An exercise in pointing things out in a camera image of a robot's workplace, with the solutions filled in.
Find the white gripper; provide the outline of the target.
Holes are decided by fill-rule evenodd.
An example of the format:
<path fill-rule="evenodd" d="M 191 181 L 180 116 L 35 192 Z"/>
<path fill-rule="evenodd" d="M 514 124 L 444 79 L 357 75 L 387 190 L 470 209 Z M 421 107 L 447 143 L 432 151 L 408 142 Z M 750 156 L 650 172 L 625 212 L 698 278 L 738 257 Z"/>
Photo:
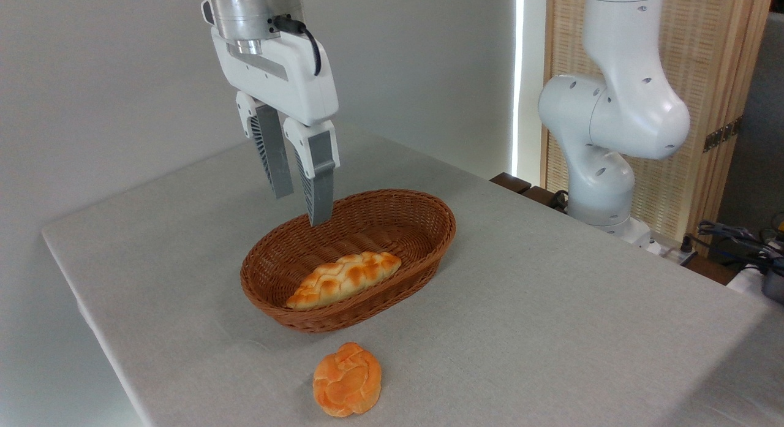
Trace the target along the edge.
<path fill-rule="evenodd" d="M 284 122 L 284 134 L 296 151 L 310 224 L 315 227 L 330 220 L 334 170 L 341 166 L 341 160 L 335 126 L 328 120 L 336 114 L 339 104 L 324 47 L 317 45 L 321 70 L 316 75 L 314 51 L 308 38 L 284 32 L 277 38 L 263 40 L 261 54 L 243 54 L 222 39 L 216 28 L 211 31 L 227 81 L 241 90 L 236 103 L 244 134 L 257 147 L 275 197 L 293 192 L 280 111 L 289 116 Z"/>

